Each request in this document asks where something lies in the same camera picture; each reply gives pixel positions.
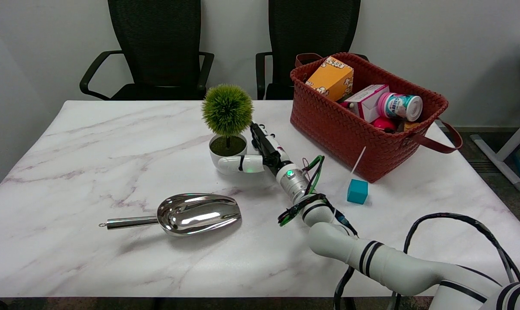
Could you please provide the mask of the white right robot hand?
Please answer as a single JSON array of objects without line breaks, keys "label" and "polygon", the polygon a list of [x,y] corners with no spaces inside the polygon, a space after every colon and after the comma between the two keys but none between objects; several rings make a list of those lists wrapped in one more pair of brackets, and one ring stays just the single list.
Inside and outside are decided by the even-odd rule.
[{"label": "white right robot hand", "polygon": [[233,155],[221,157],[214,161],[217,169],[223,174],[247,173],[254,174],[265,171],[267,167],[273,175],[277,175],[280,169],[292,164],[288,154],[275,140],[274,134],[269,134],[265,126],[252,122],[250,125],[252,146],[257,155]]}]

